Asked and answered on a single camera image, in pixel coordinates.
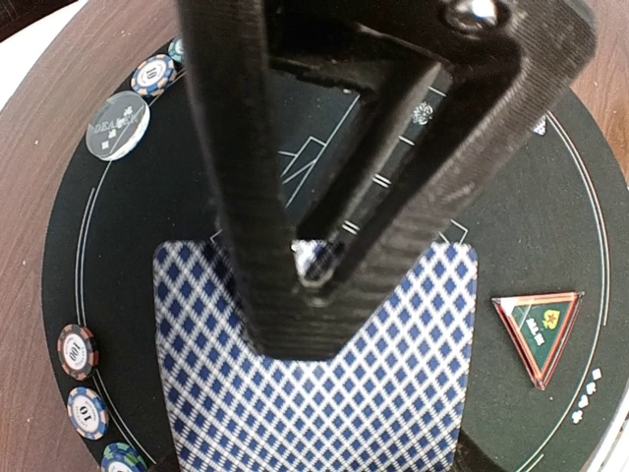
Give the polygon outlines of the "clear round dealer button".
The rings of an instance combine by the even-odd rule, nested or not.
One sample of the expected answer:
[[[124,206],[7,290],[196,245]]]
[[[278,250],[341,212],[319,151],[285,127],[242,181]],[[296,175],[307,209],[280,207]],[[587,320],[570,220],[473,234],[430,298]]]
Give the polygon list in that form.
[[[121,159],[142,139],[150,120],[147,102],[124,90],[109,96],[86,128],[87,150],[102,161]]]

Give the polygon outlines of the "blue playing card deck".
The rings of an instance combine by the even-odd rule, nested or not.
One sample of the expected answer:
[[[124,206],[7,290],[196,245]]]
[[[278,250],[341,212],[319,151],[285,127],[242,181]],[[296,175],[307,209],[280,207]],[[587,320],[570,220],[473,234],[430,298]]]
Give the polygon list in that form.
[[[280,361],[245,338],[215,243],[153,257],[156,351],[184,471],[444,471],[461,428],[478,257],[435,243],[324,362]]]

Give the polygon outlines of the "red chip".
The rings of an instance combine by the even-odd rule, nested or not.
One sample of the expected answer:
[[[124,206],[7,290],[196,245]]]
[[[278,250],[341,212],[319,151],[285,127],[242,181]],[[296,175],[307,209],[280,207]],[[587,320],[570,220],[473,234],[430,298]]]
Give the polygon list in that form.
[[[99,364],[94,334],[79,324],[66,324],[57,337],[57,353],[63,371],[76,381],[91,378]]]

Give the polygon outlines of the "red black triangle marker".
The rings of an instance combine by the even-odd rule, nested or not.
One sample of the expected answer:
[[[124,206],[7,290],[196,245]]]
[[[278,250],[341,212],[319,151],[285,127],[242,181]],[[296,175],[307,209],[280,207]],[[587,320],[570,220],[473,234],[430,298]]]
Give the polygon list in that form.
[[[582,291],[492,297],[527,373],[545,390],[565,350],[579,314]]]

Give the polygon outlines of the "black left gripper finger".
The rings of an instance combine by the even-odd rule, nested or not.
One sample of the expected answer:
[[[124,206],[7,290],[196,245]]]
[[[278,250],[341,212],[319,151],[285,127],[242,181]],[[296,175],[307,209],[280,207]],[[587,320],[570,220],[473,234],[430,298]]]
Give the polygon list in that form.
[[[583,1],[182,1],[190,101],[256,351],[326,360],[593,58]],[[288,220],[274,70],[366,100]]]

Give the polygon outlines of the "green poker chip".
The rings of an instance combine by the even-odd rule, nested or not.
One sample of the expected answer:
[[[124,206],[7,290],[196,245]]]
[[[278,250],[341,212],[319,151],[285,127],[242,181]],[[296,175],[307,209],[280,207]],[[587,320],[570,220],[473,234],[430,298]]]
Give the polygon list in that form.
[[[100,462],[101,472],[146,472],[142,456],[125,442],[108,444]]]

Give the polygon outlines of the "blue white chip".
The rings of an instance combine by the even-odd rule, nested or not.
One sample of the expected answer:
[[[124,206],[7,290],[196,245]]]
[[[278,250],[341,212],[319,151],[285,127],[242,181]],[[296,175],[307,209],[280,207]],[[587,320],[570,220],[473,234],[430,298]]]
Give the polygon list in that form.
[[[73,388],[66,407],[73,428],[84,439],[98,441],[105,436],[109,414],[105,402],[94,390],[84,386]]]
[[[131,88],[143,97],[163,94],[174,82],[177,71],[167,54],[156,54],[144,60],[131,78]]]

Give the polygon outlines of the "single blue playing card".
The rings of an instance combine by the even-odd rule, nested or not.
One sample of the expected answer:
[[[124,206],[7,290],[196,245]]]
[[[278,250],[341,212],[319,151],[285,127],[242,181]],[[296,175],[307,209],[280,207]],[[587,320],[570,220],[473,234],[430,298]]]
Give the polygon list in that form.
[[[533,132],[538,136],[544,136],[546,133],[546,115],[543,115],[535,124]]]

